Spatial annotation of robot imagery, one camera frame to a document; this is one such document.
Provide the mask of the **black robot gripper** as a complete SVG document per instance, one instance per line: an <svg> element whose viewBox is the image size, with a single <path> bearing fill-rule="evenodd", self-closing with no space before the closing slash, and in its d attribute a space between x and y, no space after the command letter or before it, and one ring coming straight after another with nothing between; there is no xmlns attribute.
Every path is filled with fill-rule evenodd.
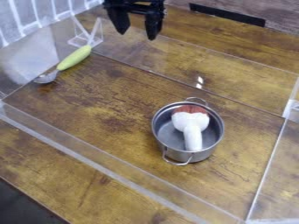
<svg viewBox="0 0 299 224"><path fill-rule="evenodd" d="M155 40L163 29L164 0L104 0L110 20L120 34L130 28L128 13L146 14L144 28L150 40Z"/></svg>

